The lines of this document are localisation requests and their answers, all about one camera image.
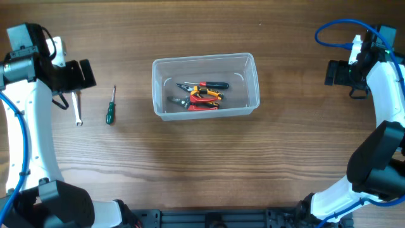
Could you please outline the red handled cutters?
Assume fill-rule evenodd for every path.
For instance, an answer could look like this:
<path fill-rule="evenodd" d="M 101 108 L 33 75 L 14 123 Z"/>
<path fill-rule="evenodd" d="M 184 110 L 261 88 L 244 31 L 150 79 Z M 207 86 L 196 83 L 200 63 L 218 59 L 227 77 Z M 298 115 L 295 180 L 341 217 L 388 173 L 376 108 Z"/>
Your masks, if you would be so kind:
<path fill-rule="evenodd" d="M 168 96 L 167 100 L 175 103 L 188 111 L 210 111 L 217 110 L 220 105 L 216 102 L 218 98 L 203 98 L 194 95 L 189 95 L 184 98 L 175 98 Z"/>

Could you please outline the small silver wrench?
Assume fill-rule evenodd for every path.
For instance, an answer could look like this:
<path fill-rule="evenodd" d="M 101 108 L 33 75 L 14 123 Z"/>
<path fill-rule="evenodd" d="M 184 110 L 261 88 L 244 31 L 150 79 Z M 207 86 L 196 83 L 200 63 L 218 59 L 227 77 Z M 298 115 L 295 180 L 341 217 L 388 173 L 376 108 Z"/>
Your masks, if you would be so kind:
<path fill-rule="evenodd" d="M 73 101 L 73 108 L 74 108 L 74 112 L 75 112 L 76 126 L 82 126 L 83 121 L 81 119 L 80 93 L 79 92 L 72 92 L 72 101 Z"/>

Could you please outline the black red screwdriver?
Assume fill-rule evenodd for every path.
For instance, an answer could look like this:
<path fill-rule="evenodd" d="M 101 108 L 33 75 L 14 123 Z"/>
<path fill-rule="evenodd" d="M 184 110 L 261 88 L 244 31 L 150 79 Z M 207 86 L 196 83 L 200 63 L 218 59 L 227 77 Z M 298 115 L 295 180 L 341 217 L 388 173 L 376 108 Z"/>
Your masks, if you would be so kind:
<path fill-rule="evenodd" d="M 228 89 L 229 84 L 226 82 L 185 82 L 185 84 L 198 85 L 210 89 Z"/>

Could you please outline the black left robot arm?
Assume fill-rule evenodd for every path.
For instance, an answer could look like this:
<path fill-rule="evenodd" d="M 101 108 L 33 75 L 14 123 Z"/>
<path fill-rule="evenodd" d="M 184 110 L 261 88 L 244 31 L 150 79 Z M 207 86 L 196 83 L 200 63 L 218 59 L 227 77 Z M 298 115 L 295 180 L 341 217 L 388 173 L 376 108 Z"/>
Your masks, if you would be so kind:
<path fill-rule="evenodd" d="M 140 227 L 123 201 L 94 201 L 67 184 L 56 160 L 51 107 L 96 84 L 88 60 L 66 61 L 63 43 L 36 23 L 7 30 L 11 51 L 1 62 L 1 101 L 6 112 L 9 174 L 1 198 L 6 227 Z"/>

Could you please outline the orange black needle-nose pliers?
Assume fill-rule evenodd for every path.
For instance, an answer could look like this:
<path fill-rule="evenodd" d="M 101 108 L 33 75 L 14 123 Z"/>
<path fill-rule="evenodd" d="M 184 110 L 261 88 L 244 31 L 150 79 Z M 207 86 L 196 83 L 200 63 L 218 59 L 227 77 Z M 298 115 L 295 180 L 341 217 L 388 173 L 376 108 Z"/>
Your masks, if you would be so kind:
<path fill-rule="evenodd" d="M 176 85 L 179 88 L 181 88 L 181 89 L 183 89 L 183 90 L 185 90 L 187 92 L 190 92 L 190 94 L 193 95 L 193 96 L 196 95 L 196 94 L 207 94 L 207 95 L 210 95 L 210 96 L 214 96 L 214 97 L 218 98 L 219 100 L 224 98 L 224 95 L 221 92 L 216 91 L 214 89 L 201 88 L 201 87 L 199 87 L 197 85 L 194 86 L 194 87 L 190 87 L 188 85 L 179 84 L 179 83 L 176 83 Z"/>

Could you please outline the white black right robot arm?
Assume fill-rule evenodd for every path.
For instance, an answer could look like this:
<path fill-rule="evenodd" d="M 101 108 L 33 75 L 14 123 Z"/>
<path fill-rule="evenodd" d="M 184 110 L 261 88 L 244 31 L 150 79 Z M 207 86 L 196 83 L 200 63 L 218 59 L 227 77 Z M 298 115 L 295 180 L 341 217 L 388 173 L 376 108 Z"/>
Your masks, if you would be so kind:
<path fill-rule="evenodd" d="M 348 86 L 373 97 L 376 129 L 349 159 L 341 180 L 328 189 L 309 194 L 283 219 L 293 227 L 348 227 L 351 213 L 366 205 L 391 207 L 404 202 L 404 55 L 394 51 L 396 29 L 368 25 L 342 48 L 351 52 L 347 61 L 330 61 L 325 84 Z"/>

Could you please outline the green handled screwdriver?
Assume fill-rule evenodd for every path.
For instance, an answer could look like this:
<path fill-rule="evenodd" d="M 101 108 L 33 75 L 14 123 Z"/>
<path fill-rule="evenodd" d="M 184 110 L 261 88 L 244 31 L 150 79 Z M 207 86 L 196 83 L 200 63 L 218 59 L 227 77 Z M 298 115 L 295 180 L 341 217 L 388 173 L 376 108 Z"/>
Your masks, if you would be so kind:
<path fill-rule="evenodd" d="M 108 125 L 113 124 L 113 122 L 115 120 L 115 94 L 116 94 L 116 85 L 114 85 L 114 87 L 113 87 L 111 101 L 109 102 L 108 110 L 107 110 L 107 114 L 106 114 L 106 123 Z"/>

